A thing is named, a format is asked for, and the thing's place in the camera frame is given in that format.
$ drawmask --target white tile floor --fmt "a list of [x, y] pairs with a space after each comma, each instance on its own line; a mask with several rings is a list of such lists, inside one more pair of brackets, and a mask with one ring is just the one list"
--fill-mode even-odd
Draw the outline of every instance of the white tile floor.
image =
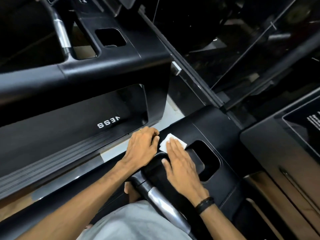
[[[183, 113], [180, 109], [176, 106], [174, 101], [168, 96], [167, 101], [165, 104], [165, 109], [163, 113], [162, 119], [155, 124], [153, 127], [156, 128], [158, 131], [161, 131], [167, 128], [169, 125], [173, 124], [174, 122], [182, 119], [184, 117]], [[109, 161], [110, 159], [118, 156], [119, 154], [126, 151], [128, 146], [129, 139], [114, 146], [113, 148], [108, 149], [107, 151], [101, 153], [101, 157], [104, 162]]]

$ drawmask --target white cloth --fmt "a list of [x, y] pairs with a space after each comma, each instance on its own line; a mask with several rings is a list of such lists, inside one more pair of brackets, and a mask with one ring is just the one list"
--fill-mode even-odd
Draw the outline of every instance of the white cloth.
[[160, 216], [145, 200], [128, 204], [103, 217], [81, 240], [191, 240]]

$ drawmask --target black bracelet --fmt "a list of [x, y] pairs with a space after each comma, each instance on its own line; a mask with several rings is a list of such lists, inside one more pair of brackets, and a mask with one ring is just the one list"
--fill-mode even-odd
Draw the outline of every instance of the black bracelet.
[[207, 209], [209, 206], [214, 204], [214, 198], [208, 197], [201, 201], [196, 207], [196, 212], [200, 215], [202, 212], [204, 212], [205, 209]]

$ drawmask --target treadmill handle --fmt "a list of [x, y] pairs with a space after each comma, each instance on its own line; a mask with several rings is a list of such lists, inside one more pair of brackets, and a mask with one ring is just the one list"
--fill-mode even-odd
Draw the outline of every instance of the treadmill handle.
[[191, 226], [185, 217], [164, 197], [162, 193], [156, 188], [152, 187], [148, 192], [148, 197], [152, 203], [162, 212], [162, 214], [174, 226], [178, 227], [186, 234], [190, 235]]

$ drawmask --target wipe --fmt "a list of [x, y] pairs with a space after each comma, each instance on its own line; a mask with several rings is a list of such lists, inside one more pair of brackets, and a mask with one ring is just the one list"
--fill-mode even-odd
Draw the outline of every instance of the wipe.
[[181, 143], [183, 149], [186, 149], [187, 144], [186, 144], [185, 142], [183, 142], [182, 140], [180, 140], [178, 137], [176, 137], [176, 136], [174, 136], [173, 134], [170, 133], [170, 134], [168, 134], [168, 135], [166, 136], [166, 138], [160, 143], [160, 148], [159, 148], [159, 149], [160, 149], [161, 151], [163, 151], [163, 152], [165, 152], [165, 153], [168, 153], [168, 152], [167, 152], [167, 145], [166, 145], [166, 143], [167, 143], [167, 141], [170, 140], [170, 138], [177, 139], [177, 140]]

